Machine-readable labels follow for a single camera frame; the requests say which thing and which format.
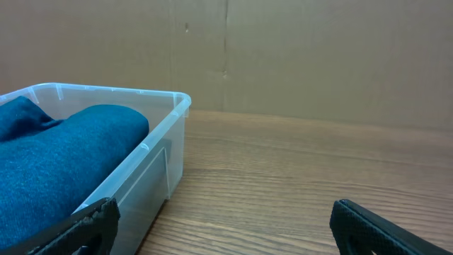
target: clear plastic container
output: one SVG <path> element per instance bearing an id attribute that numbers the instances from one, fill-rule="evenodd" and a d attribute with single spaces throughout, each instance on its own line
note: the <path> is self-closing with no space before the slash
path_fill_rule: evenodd
<path id="1" fill-rule="evenodd" d="M 0 105 L 18 96 L 28 97 L 54 119 L 68 118 L 97 104 L 127 106 L 148 119 L 151 132 L 77 208 L 115 197 L 121 218 L 112 254 L 135 253 L 183 175 L 184 122 L 190 97 L 180 92 L 48 83 L 0 96 Z"/>

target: dark blue fabric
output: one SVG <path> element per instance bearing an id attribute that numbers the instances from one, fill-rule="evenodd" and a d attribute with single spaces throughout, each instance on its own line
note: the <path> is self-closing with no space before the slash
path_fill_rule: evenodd
<path id="1" fill-rule="evenodd" d="M 0 106 L 0 249 L 63 220 L 147 136 L 123 106 L 53 120 L 19 97 Z"/>

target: brown tabletop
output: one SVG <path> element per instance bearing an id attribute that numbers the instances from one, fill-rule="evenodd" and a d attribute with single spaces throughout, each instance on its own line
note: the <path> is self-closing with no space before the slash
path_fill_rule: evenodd
<path id="1" fill-rule="evenodd" d="M 338 254 L 341 198 L 453 251 L 453 133 L 192 110 L 139 254 Z"/>

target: translucent storage box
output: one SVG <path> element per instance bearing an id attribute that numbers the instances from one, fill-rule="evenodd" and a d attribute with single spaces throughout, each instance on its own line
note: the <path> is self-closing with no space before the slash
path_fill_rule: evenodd
<path id="1" fill-rule="evenodd" d="M 54 119 L 68 118 L 97 104 L 127 106 L 148 119 L 148 136 L 77 208 L 115 197 L 121 218 L 112 254 L 135 253 L 183 175 L 184 122 L 190 97 L 179 92 L 49 83 L 0 96 L 0 105 L 18 96 L 28 97 Z"/>

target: blue towel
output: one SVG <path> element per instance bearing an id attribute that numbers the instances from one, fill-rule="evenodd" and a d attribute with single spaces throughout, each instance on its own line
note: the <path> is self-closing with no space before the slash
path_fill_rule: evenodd
<path id="1" fill-rule="evenodd" d="M 0 106 L 0 250 L 68 217 L 147 136 L 127 107 L 53 120 L 19 97 Z"/>

